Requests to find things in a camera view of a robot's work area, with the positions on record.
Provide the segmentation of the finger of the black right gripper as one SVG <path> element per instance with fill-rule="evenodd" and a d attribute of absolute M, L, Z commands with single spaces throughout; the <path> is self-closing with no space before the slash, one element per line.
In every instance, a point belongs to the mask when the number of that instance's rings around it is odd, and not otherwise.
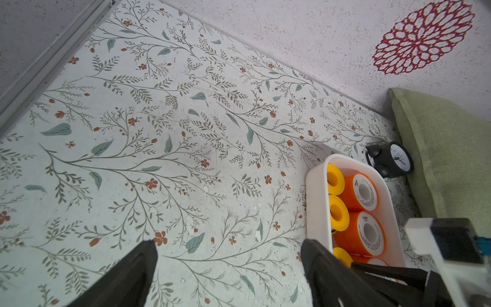
<path fill-rule="evenodd" d="M 351 270 L 396 306 L 422 306 L 427 271 L 359 262 L 352 263 Z"/>

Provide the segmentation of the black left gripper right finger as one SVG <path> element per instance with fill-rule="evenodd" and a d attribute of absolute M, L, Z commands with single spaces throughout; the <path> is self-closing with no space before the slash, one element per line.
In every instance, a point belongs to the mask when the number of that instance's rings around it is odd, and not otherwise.
<path fill-rule="evenodd" d="M 300 257 L 313 306 L 393 306 L 317 240 L 304 240 Z"/>

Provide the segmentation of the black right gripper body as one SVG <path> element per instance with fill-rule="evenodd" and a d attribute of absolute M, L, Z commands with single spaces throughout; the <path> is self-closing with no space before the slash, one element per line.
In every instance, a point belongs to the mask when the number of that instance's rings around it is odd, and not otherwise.
<path fill-rule="evenodd" d="M 439 273 L 429 272 L 421 305 L 436 307 L 456 306 Z M 470 306 L 490 306 L 490 298 L 480 294 L 473 294 L 470 298 Z"/>

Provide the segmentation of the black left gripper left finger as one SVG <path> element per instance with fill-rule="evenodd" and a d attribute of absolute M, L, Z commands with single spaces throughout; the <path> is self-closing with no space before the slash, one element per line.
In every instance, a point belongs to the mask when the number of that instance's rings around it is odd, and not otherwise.
<path fill-rule="evenodd" d="M 70 306 L 144 306 L 158 261 L 152 240 L 139 243 Z"/>

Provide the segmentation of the yellow tape roll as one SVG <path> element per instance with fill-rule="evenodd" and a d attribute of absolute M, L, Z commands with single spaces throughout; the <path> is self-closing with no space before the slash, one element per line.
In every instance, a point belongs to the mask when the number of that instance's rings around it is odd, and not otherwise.
<path fill-rule="evenodd" d="M 331 228 L 337 232 L 343 232 L 349 227 L 349 211 L 341 198 L 329 195 L 329 213 L 331 216 Z"/>
<path fill-rule="evenodd" d="M 333 248 L 332 254 L 346 267 L 351 268 L 353 259 L 343 248 Z"/>
<path fill-rule="evenodd" d="M 329 194 L 340 195 L 345 190 L 345 177 L 338 167 L 328 164 L 327 167 L 327 185 Z"/>

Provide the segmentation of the orange white tape roll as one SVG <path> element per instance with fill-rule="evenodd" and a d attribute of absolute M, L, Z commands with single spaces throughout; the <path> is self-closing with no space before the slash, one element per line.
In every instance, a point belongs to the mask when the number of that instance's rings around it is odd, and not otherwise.
<path fill-rule="evenodd" d="M 345 231 L 333 237 L 338 247 L 354 255 L 378 257 L 385 252 L 385 235 L 378 221 L 367 211 L 351 212 Z"/>
<path fill-rule="evenodd" d="M 350 212 L 372 212 L 379 204 L 372 180 L 362 173 L 345 177 L 345 189 L 339 197 Z"/>
<path fill-rule="evenodd" d="M 375 257 L 365 257 L 365 256 L 359 256 L 359 255 L 351 255 L 351 258 L 353 262 L 361 263 L 361 264 L 369 264 L 369 265 L 375 265 L 375 266 L 388 266 L 388 264 Z"/>

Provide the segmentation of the white plastic storage box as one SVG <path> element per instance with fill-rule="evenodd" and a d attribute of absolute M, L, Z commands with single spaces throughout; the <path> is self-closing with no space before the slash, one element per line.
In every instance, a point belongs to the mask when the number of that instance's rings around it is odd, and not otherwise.
<path fill-rule="evenodd" d="M 405 266 L 404 252 L 391 195 L 384 179 L 370 166 L 347 156 L 333 154 L 322 164 L 313 168 L 306 178 L 306 226 L 307 237 L 317 240 L 330 252 L 338 247 L 331 228 L 329 191 L 327 185 L 328 164 L 340 169 L 344 177 L 362 173 L 369 177 L 378 193 L 378 207 L 370 213 L 380 224 L 385 235 L 385 252 L 378 257 L 389 266 Z"/>

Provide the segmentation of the black round alarm clock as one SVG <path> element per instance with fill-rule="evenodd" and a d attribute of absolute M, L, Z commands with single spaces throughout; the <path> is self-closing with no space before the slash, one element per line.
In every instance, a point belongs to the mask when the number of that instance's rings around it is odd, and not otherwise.
<path fill-rule="evenodd" d="M 367 163 L 376 169 L 383 178 L 402 177 L 414 171 L 409 152 L 401 143 L 396 141 L 368 145 L 365 156 Z"/>

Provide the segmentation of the green square pillow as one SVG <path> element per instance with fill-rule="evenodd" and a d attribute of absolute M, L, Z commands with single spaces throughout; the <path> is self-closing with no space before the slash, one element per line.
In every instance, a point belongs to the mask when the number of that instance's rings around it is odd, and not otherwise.
<path fill-rule="evenodd" d="M 402 144 L 414 163 L 410 189 L 423 217 L 468 218 L 490 236 L 490 122 L 455 103 L 391 88 Z"/>

